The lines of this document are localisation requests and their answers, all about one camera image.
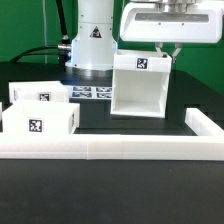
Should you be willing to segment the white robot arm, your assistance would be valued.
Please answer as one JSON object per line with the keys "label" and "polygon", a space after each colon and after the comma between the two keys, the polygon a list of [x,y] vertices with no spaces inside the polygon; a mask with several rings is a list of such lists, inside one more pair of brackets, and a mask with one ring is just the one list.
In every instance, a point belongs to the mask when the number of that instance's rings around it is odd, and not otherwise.
{"label": "white robot arm", "polygon": [[[153,43],[216,43],[221,39],[224,0],[124,0],[118,38]],[[112,68],[118,39],[113,36],[115,0],[78,0],[78,33],[71,42],[71,69]]]}

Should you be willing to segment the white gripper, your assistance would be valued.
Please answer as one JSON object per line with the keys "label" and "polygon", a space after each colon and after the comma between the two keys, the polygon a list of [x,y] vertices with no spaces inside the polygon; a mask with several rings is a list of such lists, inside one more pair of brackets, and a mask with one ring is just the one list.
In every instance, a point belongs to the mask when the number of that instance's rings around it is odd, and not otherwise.
{"label": "white gripper", "polygon": [[155,42],[163,57],[163,43],[175,43],[176,62],[182,43],[217,43],[222,37],[224,0],[132,0],[122,12],[123,41]]}

